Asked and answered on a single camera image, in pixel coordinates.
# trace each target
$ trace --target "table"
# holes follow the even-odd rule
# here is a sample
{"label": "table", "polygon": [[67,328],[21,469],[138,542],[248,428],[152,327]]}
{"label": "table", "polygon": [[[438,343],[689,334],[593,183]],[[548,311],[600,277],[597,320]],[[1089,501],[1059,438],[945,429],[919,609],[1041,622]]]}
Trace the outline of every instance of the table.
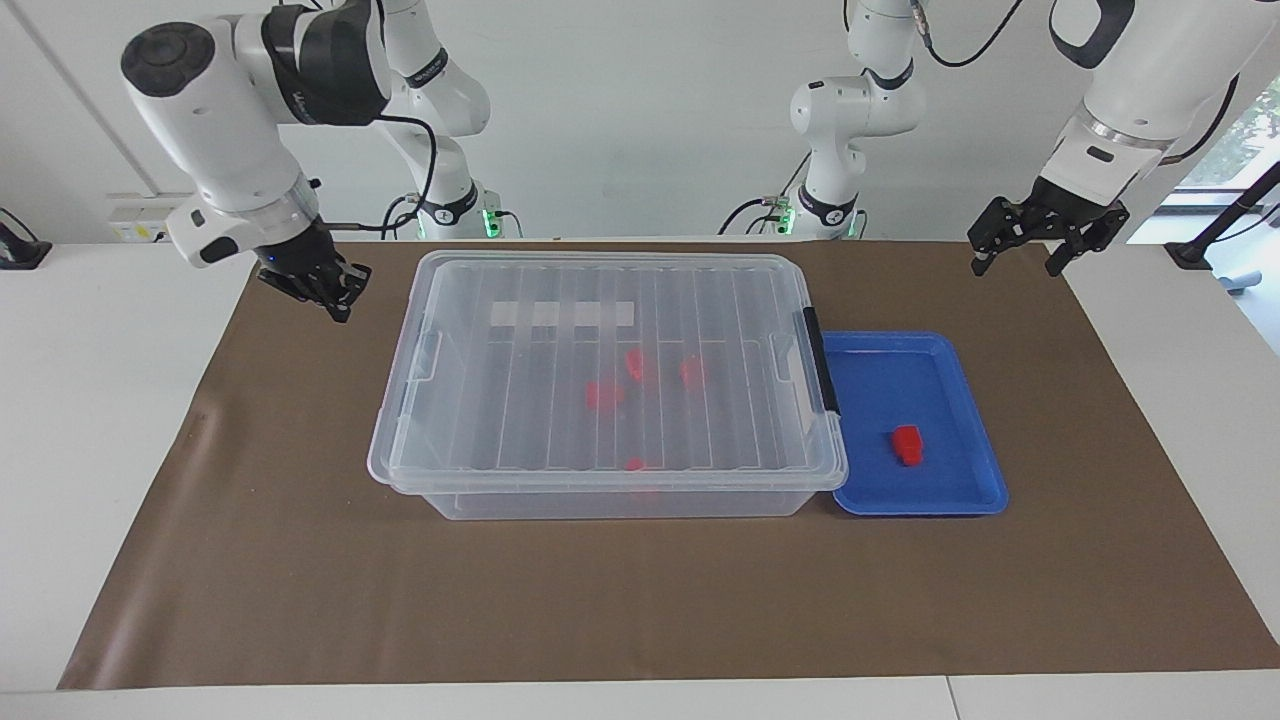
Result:
{"label": "table", "polygon": [[[37,273],[0,275],[0,717],[394,717],[424,707],[778,717],[800,707],[805,717],[1261,719],[1280,706],[1280,671],[51,693],[251,265],[195,270],[172,247],[86,245],[55,249]],[[1066,277],[1280,635],[1280,357],[1208,274],[1176,270],[1160,247],[1115,247]]]}

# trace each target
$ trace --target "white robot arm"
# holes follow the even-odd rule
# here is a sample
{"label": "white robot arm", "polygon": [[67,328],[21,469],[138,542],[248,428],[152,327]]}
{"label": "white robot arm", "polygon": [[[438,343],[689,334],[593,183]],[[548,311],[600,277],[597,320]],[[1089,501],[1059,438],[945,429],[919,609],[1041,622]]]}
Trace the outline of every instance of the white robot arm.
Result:
{"label": "white robot arm", "polygon": [[[813,160],[788,197],[788,232],[846,234],[867,167],[852,141],[919,123],[924,97],[910,82],[911,47],[916,35],[928,40],[924,5],[859,0],[850,9],[849,49],[863,76],[823,78],[792,97],[791,122]],[[1028,199],[997,197],[970,228],[974,273],[1029,240],[1064,241],[1046,264],[1055,275],[1074,258],[1106,249],[1129,218],[1120,195],[1167,158],[1277,20],[1275,0],[1055,0],[1053,45],[1093,70],[1093,83]]]}
{"label": "white robot arm", "polygon": [[[385,114],[393,95],[406,122],[453,135],[474,135],[489,119],[488,96],[448,59],[420,0],[344,0],[321,12],[276,5],[266,14],[165,23],[134,37],[120,68],[142,118],[196,183],[196,195],[166,222],[183,256],[205,266],[253,250],[260,279],[323,305],[338,322],[349,316],[370,269],[338,255],[330,231],[379,228],[326,224],[276,126],[404,120]],[[396,127],[388,135],[419,187],[435,174],[428,197],[398,224],[433,197],[457,206],[451,204],[468,192],[484,196],[452,140]],[[472,237],[490,234],[452,227],[460,225]]]}
{"label": "white robot arm", "polygon": [[[389,111],[426,120],[436,131],[430,190],[421,217],[429,240],[494,237],[500,199],[471,177],[466,155],[453,137],[477,135],[489,124],[489,95],[462,70],[435,36],[422,0],[384,0],[387,59],[404,78]],[[420,128],[380,124],[413,174],[415,187],[426,184],[433,167],[430,138]]]}
{"label": "white robot arm", "polygon": [[924,90],[910,82],[911,3],[859,0],[850,10],[849,50],[865,72],[810,82],[791,97],[791,124],[813,152],[805,181],[787,199],[791,233],[844,237],[867,169],[854,141],[909,132],[924,117]]}
{"label": "white robot arm", "polygon": [[1129,219],[1124,191],[1161,164],[1277,20],[1280,3],[1267,0],[1056,0],[1053,44],[1093,83],[1027,200],[997,197],[969,229],[974,274],[1028,240],[1064,241],[1046,263],[1052,275],[1105,250]]}

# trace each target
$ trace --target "black cable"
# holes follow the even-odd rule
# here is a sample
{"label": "black cable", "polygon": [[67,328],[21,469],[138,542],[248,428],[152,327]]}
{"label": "black cable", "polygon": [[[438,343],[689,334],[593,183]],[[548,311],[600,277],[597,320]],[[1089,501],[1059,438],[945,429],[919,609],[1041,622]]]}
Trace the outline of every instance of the black cable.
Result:
{"label": "black cable", "polygon": [[760,223],[760,229],[756,234],[764,234],[765,225],[768,225],[769,223],[776,223],[781,219],[782,218],[778,215],[760,215],[759,218],[751,220],[751,224],[746,225],[746,232],[744,234],[751,234],[751,231],[755,229],[755,223]]}
{"label": "black cable", "polygon": [[440,154],[439,143],[435,140],[435,131],[431,129],[431,126],[426,124],[425,122],[417,118],[404,118],[401,115],[378,115],[378,118],[375,119],[383,120],[384,123],[406,123],[411,126],[417,126],[426,131],[426,136],[431,140],[431,159],[426,165],[426,182],[422,183],[422,192],[421,195],[419,195],[417,204],[413,205],[413,209],[410,210],[408,213],[404,213],[399,218],[396,218],[396,222],[392,224],[387,224],[385,222],[383,222],[383,224],[380,225],[366,225],[362,223],[325,223],[325,227],[328,227],[329,229],[364,231],[364,232],[378,232],[378,233],[397,231],[411,223],[415,218],[417,218],[417,214],[422,211],[422,206],[426,205],[426,193],[428,191],[431,190],[431,181],[435,179],[435,163],[439,159]]}
{"label": "black cable", "polygon": [[22,219],[18,218],[18,215],[14,215],[13,213],[10,213],[5,208],[0,208],[0,213],[4,213],[5,215],[9,215],[9,219],[12,219],[13,222],[18,223],[18,227],[20,227],[23,231],[27,232],[27,234],[31,236],[31,241],[32,242],[40,242],[40,238],[36,237],[36,233],[31,232],[31,228],[27,227],[27,223],[22,222]]}
{"label": "black cable", "polygon": [[813,150],[804,154],[804,158],[800,159],[800,164],[796,165],[796,172],[791,173],[791,179],[787,181],[787,184],[782,186],[782,192],[778,195],[786,196],[787,191],[791,190],[791,183],[800,177],[800,170],[804,169],[804,164],[808,163],[810,158],[813,158]]}
{"label": "black cable", "polygon": [[1000,33],[1005,32],[1005,27],[1009,26],[1009,20],[1014,19],[1014,15],[1018,13],[1018,9],[1023,6],[1023,3],[1024,0],[1014,0],[1014,4],[1010,5],[1009,12],[1005,13],[1005,19],[1000,20],[1000,24],[996,26],[996,31],[991,33],[991,37],[987,38],[987,42],[983,42],[982,47],[979,47],[977,53],[965,58],[964,60],[947,60],[946,58],[938,55],[937,50],[933,49],[933,33],[929,32],[929,23],[928,20],[923,19],[925,17],[924,6],[920,5],[919,0],[911,0],[911,9],[916,12],[922,18],[922,22],[918,23],[918,26],[920,31],[920,37],[924,38],[924,49],[929,51],[929,55],[933,55],[933,59],[937,60],[937,63],[945,68],[963,68],[965,65],[973,64],[978,58],[982,58],[983,55],[987,54],[987,50],[989,50],[991,46],[996,44],[996,38],[1000,37]]}
{"label": "black cable", "polygon": [[403,205],[404,202],[406,202],[404,196],[401,195],[399,197],[393,200],[390,205],[387,206],[387,213],[383,215],[383,229],[380,231],[378,240],[387,240],[387,225],[388,223],[392,222],[392,213],[394,213],[396,209]]}
{"label": "black cable", "polygon": [[1253,228],[1256,228],[1256,227],[1261,225],[1262,223],[1265,223],[1265,222],[1270,220],[1270,219],[1271,219],[1271,215],[1275,215],[1275,214],[1276,214],[1276,210],[1280,210],[1280,204],[1277,204],[1277,205],[1276,205],[1275,208],[1272,208],[1272,209],[1267,210],[1267,211],[1266,211],[1266,214],[1263,214],[1263,215],[1262,215],[1261,218],[1258,218],[1258,222],[1253,223],[1252,225],[1249,225],[1249,227],[1244,228],[1243,231],[1239,231],[1239,232],[1234,232],[1234,233],[1231,233],[1231,234],[1226,234],[1226,236],[1222,236],[1222,237],[1220,237],[1220,238],[1215,240],[1213,242],[1222,242],[1224,240],[1231,240],[1231,238],[1236,238],[1236,237],[1240,237],[1242,234],[1244,234],[1244,233],[1247,233],[1247,232],[1252,231]]}
{"label": "black cable", "polygon": [[733,211],[728,214],[728,218],[724,218],[724,224],[721,225],[719,232],[716,234],[724,234],[724,231],[728,229],[730,223],[732,223],[739,215],[746,211],[748,208],[754,208],[755,205],[764,205],[764,199],[756,197],[755,200],[748,200],[746,202],[735,208]]}
{"label": "black cable", "polygon": [[1196,145],[1192,145],[1189,149],[1187,149],[1185,152],[1179,152],[1178,155],[1169,155],[1167,158],[1162,159],[1160,161],[1160,167],[1176,165],[1178,163],[1181,163],[1183,160],[1199,152],[1201,147],[1204,147],[1204,143],[1208,142],[1208,138],[1213,137],[1213,133],[1217,132],[1217,127],[1222,124],[1222,118],[1226,117],[1226,110],[1231,105],[1231,100],[1235,99],[1235,88],[1239,85],[1240,85],[1240,76],[1236,74],[1234,78],[1231,78],[1231,82],[1226,85],[1226,95],[1222,96],[1222,104],[1219,105],[1217,114],[1213,115],[1213,122],[1210,123],[1208,129],[1204,131],[1204,135],[1202,135],[1201,138],[1196,141]]}
{"label": "black cable", "polygon": [[497,213],[494,213],[494,215],[499,218],[511,218],[516,220],[516,231],[520,233],[521,240],[525,238],[525,225],[520,223],[520,215],[512,213],[511,210],[498,210]]}

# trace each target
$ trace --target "transparent plastic box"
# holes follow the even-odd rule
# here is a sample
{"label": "transparent plastic box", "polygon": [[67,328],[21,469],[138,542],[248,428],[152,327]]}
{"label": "transparent plastic box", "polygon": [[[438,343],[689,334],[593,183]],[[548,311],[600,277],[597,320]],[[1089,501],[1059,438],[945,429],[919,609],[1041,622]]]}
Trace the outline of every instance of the transparent plastic box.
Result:
{"label": "transparent plastic box", "polygon": [[845,482],[776,255],[439,251],[369,470],[445,518],[790,515]]}

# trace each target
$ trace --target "green tree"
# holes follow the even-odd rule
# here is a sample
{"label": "green tree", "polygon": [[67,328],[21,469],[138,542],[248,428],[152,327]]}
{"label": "green tree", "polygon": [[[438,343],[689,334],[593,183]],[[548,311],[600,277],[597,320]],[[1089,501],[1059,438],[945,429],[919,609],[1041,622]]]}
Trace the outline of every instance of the green tree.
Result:
{"label": "green tree", "polygon": [[1267,142],[1280,137],[1280,77],[1262,91],[1258,101],[1213,145],[1183,181],[1183,187],[1217,186],[1231,179],[1258,156]]}

